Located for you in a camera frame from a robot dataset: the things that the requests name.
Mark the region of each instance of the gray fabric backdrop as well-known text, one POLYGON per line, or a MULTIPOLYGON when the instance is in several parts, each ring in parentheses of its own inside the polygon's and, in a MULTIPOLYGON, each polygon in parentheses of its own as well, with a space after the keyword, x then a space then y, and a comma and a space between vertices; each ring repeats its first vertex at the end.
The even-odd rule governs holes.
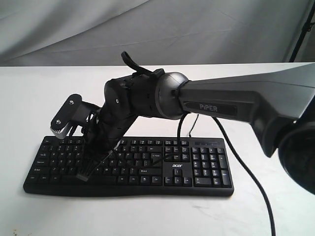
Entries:
POLYGON ((286 61, 312 0, 0 0, 0 65, 286 61))

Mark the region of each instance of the black cable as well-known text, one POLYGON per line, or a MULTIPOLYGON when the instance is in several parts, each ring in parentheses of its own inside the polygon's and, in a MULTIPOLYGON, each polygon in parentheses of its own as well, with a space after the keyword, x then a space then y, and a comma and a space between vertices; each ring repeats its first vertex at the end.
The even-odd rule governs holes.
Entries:
POLYGON ((312 8, 311 8, 310 13, 309 13, 309 15, 307 17, 306 22, 305 22, 305 24, 302 27, 302 32, 301 32, 301 34, 299 36, 299 39, 297 40, 297 42, 295 44, 295 47, 293 49, 293 52, 292 52, 292 55, 290 57, 289 62, 294 62, 294 60, 296 58, 296 55, 298 54, 298 52, 299 52, 299 50, 301 48, 301 45, 303 43, 303 40, 305 38, 306 33, 311 31, 311 28, 313 26, 313 23, 311 23, 311 20, 312 20, 312 18, 314 16, 314 13, 315 13, 315 1, 314 1, 313 5, 312 5, 312 8))
MULTIPOLYGON (((179 156, 182 155, 182 149, 181 149, 181 130, 182 130, 182 125, 183 125, 183 122, 184 122, 184 119, 185 117, 187 116, 187 113, 184 113, 178 123, 178 126, 177 126, 177 147, 178 147, 178 152, 179 152, 179 156)), ((137 169, 145 169, 145 168, 150 168, 150 167, 153 167, 156 163, 170 157, 170 156, 174 156, 176 155, 176 153, 170 153, 170 154, 167 154, 165 155, 164 157, 156 160, 155 162, 153 162, 150 166, 135 166, 135 165, 131 165, 131 164, 128 164, 123 158, 117 158, 118 155, 117 155, 117 151, 112 149, 112 152, 114 153, 116 159, 119 159, 121 162, 123 162, 125 165, 129 166, 129 167, 132 167, 132 168, 137 168, 137 169)))
POLYGON ((192 132, 192 130, 194 129, 198 118, 199 118, 199 114, 197 114, 197 117, 196 117, 196 119, 195 119, 195 121, 194 121, 194 123, 193 123, 193 125, 192 125, 192 127, 191 127, 191 129, 190 129, 190 131, 189 131, 189 133, 188 133, 188 136, 189 136, 190 138, 191 138, 191 132, 192 132))
POLYGON ((251 172, 251 170, 247 167, 247 165, 243 162, 243 160, 241 159, 241 157, 239 156, 239 154, 237 154, 236 150, 234 149, 230 139, 228 138, 227 134, 226 134, 226 131, 224 130, 222 124, 220 123, 220 121, 215 118, 215 117, 212 117, 212 119, 215 121, 215 123, 217 123, 219 129, 221 130, 228 146, 230 147, 232 153, 234 154, 235 158, 238 160, 238 162, 241 164, 241 166, 246 170, 246 172, 250 175, 250 177, 254 180, 255 184, 257 185, 257 187, 259 188, 264 200, 265 200, 265 203, 266 203, 266 206, 267 206, 267 210, 268 210, 268 214, 269 214, 269 220, 270 220, 270 228, 271 228, 271 235, 272 236, 276 236, 276 228, 275 228, 275 221, 274 221, 274 216, 272 214, 272 209, 271 209, 271 205, 270 205, 270 202, 269 202, 269 199, 267 197, 267 194, 264 190, 264 188, 261 186, 260 182, 257 180, 257 178, 255 177, 255 175, 251 172))

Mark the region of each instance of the robotic arm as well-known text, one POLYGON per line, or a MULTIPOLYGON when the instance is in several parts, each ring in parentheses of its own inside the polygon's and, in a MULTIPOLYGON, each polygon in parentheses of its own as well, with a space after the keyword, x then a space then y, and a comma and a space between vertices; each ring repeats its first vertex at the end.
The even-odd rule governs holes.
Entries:
POLYGON ((138 116, 179 119, 184 113, 249 123, 265 153, 279 149, 287 173, 315 194, 315 65, 279 72, 189 81, 178 72, 153 72, 126 52, 124 62, 136 72, 105 84, 100 108, 71 95, 51 122, 60 139, 77 126, 90 157, 82 173, 119 144, 138 116))

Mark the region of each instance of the keyboard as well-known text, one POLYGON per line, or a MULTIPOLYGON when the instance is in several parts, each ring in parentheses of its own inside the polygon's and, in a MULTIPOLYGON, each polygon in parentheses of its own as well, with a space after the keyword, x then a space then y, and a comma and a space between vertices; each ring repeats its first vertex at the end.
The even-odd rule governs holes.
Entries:
POLYGON ((224 140, 123 137, 112 154, 88 181, 76 177, 82 165, 82 137, 59 140, 46 136, 38 150, 23 189, 27 193, 114 197, 132 195, 230 196, 234 191, 224 140), (165 154, 174 153, 154 166, 165 154), (128 165, 146 167, 130 168, 128 165))

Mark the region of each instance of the white tabletop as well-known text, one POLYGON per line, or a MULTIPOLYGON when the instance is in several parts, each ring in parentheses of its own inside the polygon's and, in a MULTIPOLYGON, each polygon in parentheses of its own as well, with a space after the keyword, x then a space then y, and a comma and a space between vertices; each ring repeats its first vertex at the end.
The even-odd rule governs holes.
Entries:
MULTIPOLYGON (((191 80, 277 71, 292 64, 163 66, 191 80)), ((149 69, 160 66, 149 66, 149 69)), ((252 236, 270 235, 262 195, 227 148, 235 192, 230 198, 146 196, 69 198, 26 194, 22 185, 50 121, 70 94, 102 106, 107 80, 130 74, 118 67, 0 68, 1 236, 252 236)), ((186 136, 195 114, 183 124, 186 136)), ((129 136, 176 136, 178 121, 138 118, 129 136)), ((315 196, 282 169, 277 153, 264 156, 248 124, 222 120, 243 160, 265 188, 277 235, 313 236, 315 196)), ((194 137, 222 137, 210 117, 201 116, 194 137)))

